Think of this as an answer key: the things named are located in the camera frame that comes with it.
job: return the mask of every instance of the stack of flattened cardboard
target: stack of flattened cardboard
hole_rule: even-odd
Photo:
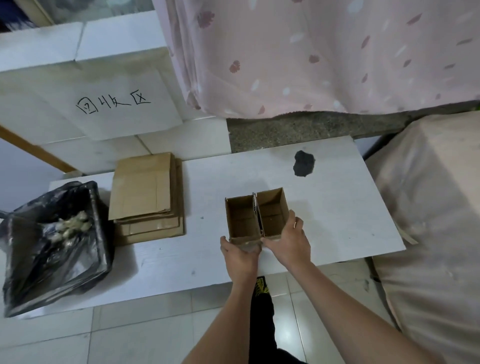
[[[255,244],[261,237],[280,239],[288,219],[283,188],[225,199],[230,242]]]
[[[116,245],[184,235],[181,160],[172,153],[120,160],[108,218],[116,223]]]

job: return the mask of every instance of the pink fabric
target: pink fabric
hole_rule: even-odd
[[[480,99],[478,0],[154,0],[187,103],[236,118]]]

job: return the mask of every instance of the right hand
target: right hand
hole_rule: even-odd
[[[303,232],[303,220],[296,218],[293,210],[289,211],[288,220],[279,241],[267,238],[261,238],[261,240],[288,270],[292,270],[297,265],[310,263],[310,243]]]

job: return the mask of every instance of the white tabletop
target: white tabletop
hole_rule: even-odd
[[[312,174],[297,177],[295,153],[315,157]],[[112,173],[55,181],[96,181],[108,203]],[[312,261],[323,265],[405,249],[382,198],[349,137],[195,159],[183,163],[186,235],[116,248],[113,269],[81,296],[25,314],[87,308],[230,281],[219,237],[228,236],[225,197],[283,187],[288,207],[304,221]],[[286,271],[264,249],[259,275]]]

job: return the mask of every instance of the tile floor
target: tile floor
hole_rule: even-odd
[[[391,323],[363,259],[320,269],[344,291]],[[294,278],[280,273],[266,279],[275,307],[278,346],[308,363],[343,363]],[[29,320],[2,318],[0,361],[181,363],[220,311],[229,290],[230,284],[222,284]]]

